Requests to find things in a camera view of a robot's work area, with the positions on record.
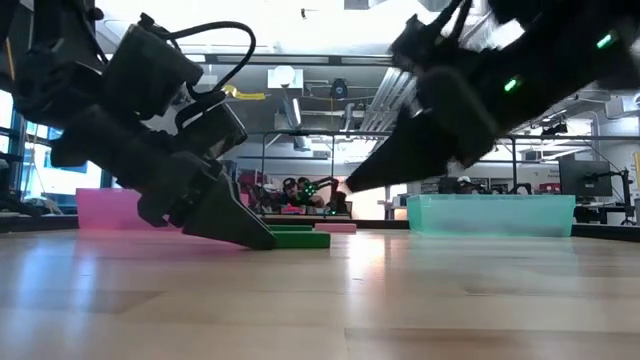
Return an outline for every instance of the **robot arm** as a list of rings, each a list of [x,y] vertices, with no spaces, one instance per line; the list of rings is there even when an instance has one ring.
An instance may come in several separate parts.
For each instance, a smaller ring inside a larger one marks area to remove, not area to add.
[[[0,14],[9,17],[17,3],[0,0]],[[30,121],[64,130],[52,141],[52,164],[92,161],[109,171],[123,187],[141,194],[138,213],[154,226],[171,223],[185,234],[272,249],[274,236],[242,205],[216,160],[247,137],[242,123],[221,104],[221,89],[252,55],[251,29],[217,22],[170,33],[143,14],[107,63],[91,31],[96,14],[81,0],[35,0],[34,41],[16,62],[16,109]],[[2,42],[6,23],[0,22]],[[250,51],[212,91],[196,93],[193,86],[203,70],[181,53],[176,40],[226,27],[246,31]],[[65,38],[69,34],[73,39]],[[61,52],[70,43],[73,58]],[[194,101],[178,114],[176,136],[142,124],[163,115],[185,84]]]
[[[311,197],[315,195],[318,192],[318,190],[325,188],[327,186],[331,186],[331,194],[333,195],[333,193],[335,193],[336,190],[338,190],[338,185],[340,185],[340,181],[338,181],[338,179],[335,179],[331,176],[327,176],[316,181],[307,182],[304,188],[302,189],[302,192],[306,196]]]
[[[394,133],[347,179],[351,191],[468,167],[496,138],[539,116],[593,81],[621,72],[620,84],[640,87],[629,48],[636,38],[636,0],[493,0],[498,19],[517,19],[525,33],[502,50],[477,52],[459,43],[471,0],[452,0],[431,24],[416,17],[391,46],[395,65],[417,76],[417,115],[402,109]],[[461,7],[452,34],[442,28]]]

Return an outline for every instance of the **pink bin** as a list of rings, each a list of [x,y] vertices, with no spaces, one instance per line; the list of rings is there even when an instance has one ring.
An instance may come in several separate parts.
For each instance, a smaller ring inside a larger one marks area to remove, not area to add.
[[[355,234],[358,230],[356,224],[343,223],[316,223],[317,231],[325,231],[329,233]]]
[[[247,194],[240,194],[249,202]],[[85,230],[179,231],[174,226],[155,228],[138,216],[140,194],[127,189],[77,189],[78,223]]]

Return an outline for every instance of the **teal plastic bin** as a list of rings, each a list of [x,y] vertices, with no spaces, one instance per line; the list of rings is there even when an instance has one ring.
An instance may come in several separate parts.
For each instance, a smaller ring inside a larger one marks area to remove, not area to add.
[[[407,199],[411,230],[429,236],[569,237],[572,195],[419,195]]]

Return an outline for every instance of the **wooden table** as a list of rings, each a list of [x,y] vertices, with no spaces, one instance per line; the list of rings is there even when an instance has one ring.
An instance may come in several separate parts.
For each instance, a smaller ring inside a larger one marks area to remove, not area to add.
[[[239,251],[173,233],[0,236],[3,360],[636,360],[640,246],[334,235]]]

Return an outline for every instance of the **green led light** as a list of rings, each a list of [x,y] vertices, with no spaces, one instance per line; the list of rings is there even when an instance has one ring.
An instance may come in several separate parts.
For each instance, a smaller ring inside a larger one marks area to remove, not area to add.
[[[596,45],[598,46],[598,49],[603,49],[607,45],[611,44],[612,41],[613,41],[613,36],[611,36],[611,34],[607,34],[607,36],[600,39],[600,41],[598,41]]]
[[[504,86],[504,91],[511,92],[516,88],[516,86],[518,86],[518,80],[516,78],[513,78],[509,80],[509,82]]]

